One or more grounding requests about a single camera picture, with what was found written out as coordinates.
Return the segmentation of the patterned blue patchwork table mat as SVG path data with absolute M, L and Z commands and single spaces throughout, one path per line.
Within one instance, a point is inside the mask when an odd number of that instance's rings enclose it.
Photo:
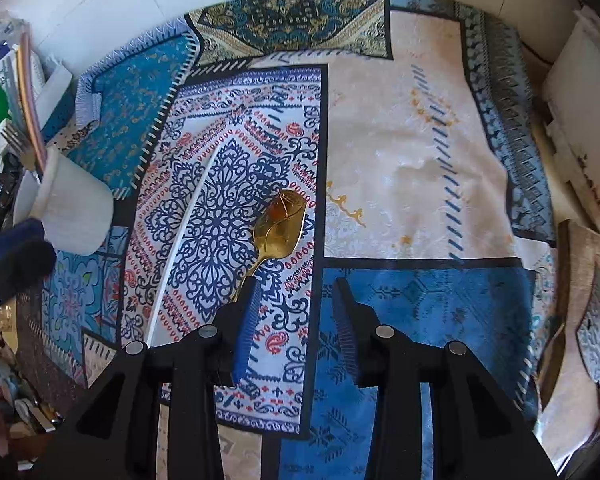
M 308 203 L 296 250 L 256 272 L 245 378 L 215 393 L 232 479 L 363 477 L 376 404 L 353 385 L 332 282 L 414 341 L 468 345 L 528 422 L 555 290 L 553 209 L 518 32 L 453 0 L 233 0 L 132 40 L 79 80 L 56 142 L 114 192 L 105 240 L 63 252 L 18 301 L 17 358 L 69 411 L 143 340 L 209 323 L 256 262 L 285 188 Z

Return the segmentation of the white rice cooker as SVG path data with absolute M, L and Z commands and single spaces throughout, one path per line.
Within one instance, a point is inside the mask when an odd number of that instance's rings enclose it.
M 588 6 L 548 72 L 542 99 L 557 171 L 600 232 L 600 17 Z

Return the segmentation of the silver metal fork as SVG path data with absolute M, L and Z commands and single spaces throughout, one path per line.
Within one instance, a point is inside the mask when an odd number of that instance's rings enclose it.
M 0 127 L 1 135 L 8 147 L 20 160 L 20 164 L 30 172 L 36 171 L 34 149 L 29 139 L 8 119 Z

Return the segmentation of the wooden cutting board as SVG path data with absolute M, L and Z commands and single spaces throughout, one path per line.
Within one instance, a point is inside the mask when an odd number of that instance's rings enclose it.
M 600 434 L 600 234 L 558 226 L 557 330 L 541 360 L 536 434 L 563 472 Z

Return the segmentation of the gold metal spoon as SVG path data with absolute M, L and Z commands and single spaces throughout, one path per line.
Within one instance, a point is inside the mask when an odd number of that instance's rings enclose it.
M 308 203 L 290 188 L 280 190 L 253 227 L 253 243 L 258 258 L 240 280 L 233 299 L 239 295 L 246 278 L 256 274 L 266 260 L 283 259 L 297 248 L 301 238 Z

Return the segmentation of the white ceramic utensil cup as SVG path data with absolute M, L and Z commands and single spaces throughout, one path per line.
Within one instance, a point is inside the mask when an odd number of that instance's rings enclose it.
M 42 222 L 55 249 L 79 256 L 94 254 L 105 240 L 114 216 L 110 188 L 57 148 L 47 150 L 42 177 L 23 175 L 12 220 Z

